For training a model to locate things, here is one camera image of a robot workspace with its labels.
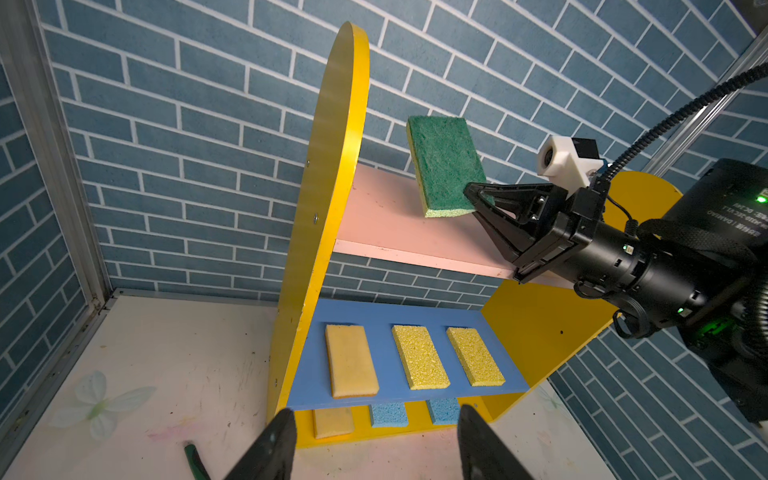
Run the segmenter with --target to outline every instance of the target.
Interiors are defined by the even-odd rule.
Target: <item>blue shelf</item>
[[[373,366],[379,379],[379,394],[373,397],[334,399],[331,396],[326,325],[362,325],[366,329]],[[403,371],[395,339],[394,325],[425,326],[448,373],[447,389],[411,390]],[[478,330],[506,382],[502,386],[469,385],[467,375],[445,332],[450,326]],[[293,380],[288,406],[294,410],[328,409],[387,402],[416,402],[428,399],[499,395],[528,391],[528,384],[498,341],[482,314],[475,310],[449,310],[424,306],[346,302],[320,299]]]

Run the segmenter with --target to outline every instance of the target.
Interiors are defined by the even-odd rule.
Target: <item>blue brick wall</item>
[[[606,329],[549,380],[617,478],[768,475],[760,434],[676,330]]]
[[[84,308],[0,64],[0,425]]]
[[[534,157],[551,134],[595,138],[615,159],[713,85],[755,36],[721,0],[38,0],[38,9],[112,283],[262,300],[280,290],[321,72],[345,20],[371,42],[362,163],[412,177],[407,117],[462,115],[488,179],[510,184],[542,181]],[[728,145],[760,160],[765,109],[751,95],[723,116],[744,124],[718,121],[668,180],[684,189]],[[322,294],[477,309],[497,285],[334,254]],[[669,357],[668,333],[625,348],[605,335],[559,386],[619,478],[740,478],[745,462],[765,470],[762,444],[707,390],[711,378]],[[654,415],[692,413],[659,420],[646,399],[664,405]]]

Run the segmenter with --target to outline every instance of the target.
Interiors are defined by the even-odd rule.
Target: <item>yellow sponge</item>
[[[504,385],[504,376],[475,329],[448,329],[448,338],[472,386]]]
[[[447,389],[451,385],[425,326],[395,325],[392,334],[411,390]]]
[[[365,328],[360,325],[328,325],[326,345],[334,399],[379,393],[379,380],[373,368]]]
[[[316,439],[326,439],[355,431],[355,421],[352,418],[352,409],[349,407],[315,410],[314,414]]]

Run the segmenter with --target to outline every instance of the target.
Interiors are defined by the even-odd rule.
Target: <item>pink shelf edge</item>
[[[514,273],[472,215],[424,218],[416,180],[361,164],[333,251],[502,279]],[[571,288],[552,273],[534,282]]]

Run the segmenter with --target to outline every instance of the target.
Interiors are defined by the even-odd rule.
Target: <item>green sponge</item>
[[[409,117],[406,125],[425,217],[458,217],[475,211],[464,196],[470,182],[486,182],[467,121]]]

